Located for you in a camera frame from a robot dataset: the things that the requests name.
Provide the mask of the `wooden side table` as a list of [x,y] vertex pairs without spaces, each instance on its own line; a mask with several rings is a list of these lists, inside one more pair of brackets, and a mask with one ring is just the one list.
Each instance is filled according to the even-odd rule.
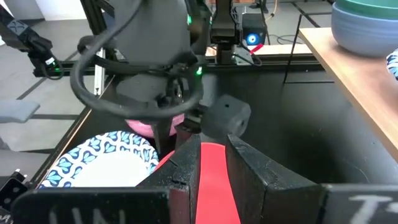
[[303,28],[299,36],[398,162],[398,81],[387,71],[386,59],[348,52],[329,27]]

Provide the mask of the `grey padded seat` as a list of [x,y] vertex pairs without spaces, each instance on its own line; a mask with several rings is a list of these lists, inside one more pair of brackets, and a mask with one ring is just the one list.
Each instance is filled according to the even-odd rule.
[[0,124],[25,123],[40,108],[29,100],[0,100]]

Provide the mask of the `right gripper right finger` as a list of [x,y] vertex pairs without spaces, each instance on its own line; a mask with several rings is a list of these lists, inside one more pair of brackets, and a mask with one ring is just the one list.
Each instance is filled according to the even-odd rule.
[[225,154],[241,224],[323,224],[319,185],[233,135]]

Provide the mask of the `black box with blue light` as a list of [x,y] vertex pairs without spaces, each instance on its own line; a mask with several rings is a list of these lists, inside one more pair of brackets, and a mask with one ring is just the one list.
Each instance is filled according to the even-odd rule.
[[261,13],[242,14],[243,39],[247,45],[265,44],[267,26]]

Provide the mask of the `black clamp with green light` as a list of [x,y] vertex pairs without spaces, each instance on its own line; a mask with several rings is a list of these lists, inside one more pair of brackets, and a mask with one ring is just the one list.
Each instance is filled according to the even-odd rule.
[[52,53],[52,42],[41,37],[26,23],[15,19],[0,5],[0,36],[9,47],[26,53],[36,77],[59,80],[64,77],[62,63]]

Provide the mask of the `red plastic bowl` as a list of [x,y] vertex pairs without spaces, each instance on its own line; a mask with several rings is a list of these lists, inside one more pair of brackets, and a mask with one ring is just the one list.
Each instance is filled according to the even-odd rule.
[[195,224],[241,224],[229,183],[223,145],[201,142]]

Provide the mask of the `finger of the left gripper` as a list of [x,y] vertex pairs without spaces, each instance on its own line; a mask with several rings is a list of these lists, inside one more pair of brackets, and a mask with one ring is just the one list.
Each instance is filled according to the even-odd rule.
[[161,119],[153,125],[153,133],[156,149],[162,155],[168,146],[172,119]]

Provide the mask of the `thin black shelf leg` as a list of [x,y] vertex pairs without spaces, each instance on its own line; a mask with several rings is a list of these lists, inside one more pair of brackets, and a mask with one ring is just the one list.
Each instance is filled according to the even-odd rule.
[[294,39],[293,39],[293,44],[292,44],[292,47],[291,47],[291,50],[290,50],[290,55],[289,55],[289,58],[288,58],[288,61],[287,61],[287,65],[286,65],[286,68],[285,68],[283,85],[286,83],[287,76],[288,76],[288,73],[289,73],[290,65],[291,65],[291,62],[292,62],[295,46],[296,46],[298,35],[299,35],[299,28],[300,28],[300,25],[301,25],[301,22],[302,22],[302,17],[303,17],[302,14],[299,15],[299,17],[298,17],[298,23],[297,23],[297,27],[296,27],[296,31],[295,31],[295,35],[294,35]]

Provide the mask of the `black metal bracket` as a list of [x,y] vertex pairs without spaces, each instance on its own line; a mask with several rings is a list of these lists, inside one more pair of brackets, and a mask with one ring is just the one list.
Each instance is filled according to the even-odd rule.
[[9,211],[16,198],[25,193],[28,187],[24,183],[26,175],[16,169],[10,176],[0,176],[0,208]]

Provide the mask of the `blue ribbed bowl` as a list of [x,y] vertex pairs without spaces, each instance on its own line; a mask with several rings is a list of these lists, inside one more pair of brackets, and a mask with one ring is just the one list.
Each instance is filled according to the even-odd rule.
[[335,2],[331,32],[338,45],[365,57],[386,57],[398,48],[398,19],[365,16]]

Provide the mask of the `silver aluminium frame post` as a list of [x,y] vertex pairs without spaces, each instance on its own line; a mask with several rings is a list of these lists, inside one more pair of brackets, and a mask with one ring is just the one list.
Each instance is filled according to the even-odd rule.
[[100,96],[104,90],[105,69],[95,65],[94,94]]

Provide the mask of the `pink plastic bowl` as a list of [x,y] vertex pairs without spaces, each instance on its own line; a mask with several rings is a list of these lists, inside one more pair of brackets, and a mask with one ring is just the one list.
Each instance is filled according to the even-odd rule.
[[[176,130],[175,130],[176,125],[182,123],[184,121],[184,119],[185,119],[184,114],[176,115],[173,117],[168,137],[176,134]],[[125,120],[126,124],[135,133],[137,133],[145,138],[154,138],[154,132],[152,130],[152,125],[158,124],[161,121],[162,121],[162,119],[155,119],[155,120],[148,120],[145,123],[143,123],[142,121],[139,121],[139,120],[133,120],[133,119]]]

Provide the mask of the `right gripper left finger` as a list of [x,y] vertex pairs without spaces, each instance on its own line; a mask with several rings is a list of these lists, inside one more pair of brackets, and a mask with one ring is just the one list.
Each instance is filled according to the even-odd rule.
[[169,191],[170,224],[195,224],[201,170],[201,139],[188,138],[159,163],[139,187]]

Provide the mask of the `large blue-patterned paper bowl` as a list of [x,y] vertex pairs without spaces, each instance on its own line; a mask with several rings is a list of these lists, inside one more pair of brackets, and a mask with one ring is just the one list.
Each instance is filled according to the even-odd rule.
[[60,156],[39,188],[135,187],[158,164],[158,153],[147,139],[112,131],[93,136]]

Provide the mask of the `green bowl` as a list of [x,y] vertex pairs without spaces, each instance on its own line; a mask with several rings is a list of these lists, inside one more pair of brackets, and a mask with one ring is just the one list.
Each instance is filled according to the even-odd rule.
[[353,14],[398,20],[398,0],[335,0],[335,4]]

